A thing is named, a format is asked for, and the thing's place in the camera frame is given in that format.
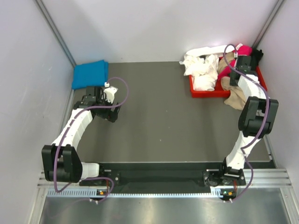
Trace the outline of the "beige t shirt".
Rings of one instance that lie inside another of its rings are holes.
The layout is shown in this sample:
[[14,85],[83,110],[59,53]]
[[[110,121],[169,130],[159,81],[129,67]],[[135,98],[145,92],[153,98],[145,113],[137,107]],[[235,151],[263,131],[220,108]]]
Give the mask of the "beige t shirt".
[[224,103],[241,111],[246,104],[246,98],[240,87],[231,86],[229,84],[230,77],[228,75],[230,73],[230,69],[224,58],[220,60],[217,72],[222,89],[230,92],[230,96],[224,101]]

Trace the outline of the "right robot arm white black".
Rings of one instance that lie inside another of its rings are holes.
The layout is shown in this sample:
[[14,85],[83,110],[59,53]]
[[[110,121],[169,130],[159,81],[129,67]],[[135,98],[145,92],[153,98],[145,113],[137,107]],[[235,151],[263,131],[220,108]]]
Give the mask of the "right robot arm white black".
[[270,99],[250,62],[250,56],[238,56],[230,73],[230,85],[243,91],[246,103],[238,120],[238,139],[218,173],[219,181],[225,185],[241,180],[249,154],[272,131],[278,111],[278,101]]

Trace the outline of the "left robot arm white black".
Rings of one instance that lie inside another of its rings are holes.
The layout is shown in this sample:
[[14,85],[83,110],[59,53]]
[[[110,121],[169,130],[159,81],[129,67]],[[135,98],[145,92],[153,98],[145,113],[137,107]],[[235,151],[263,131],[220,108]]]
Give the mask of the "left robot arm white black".
[[78,144],[96,116],[115,122],[121,108],[114,105],[114,97],[118,89],[87,87],[82,99],[75,103],[71,116],[60,135],[50,144],[42,148],[44,176],[47,181],[77,183],[86,178],[96,184],[105,182],[106,174],[100,170],[98,163],[81,162]]

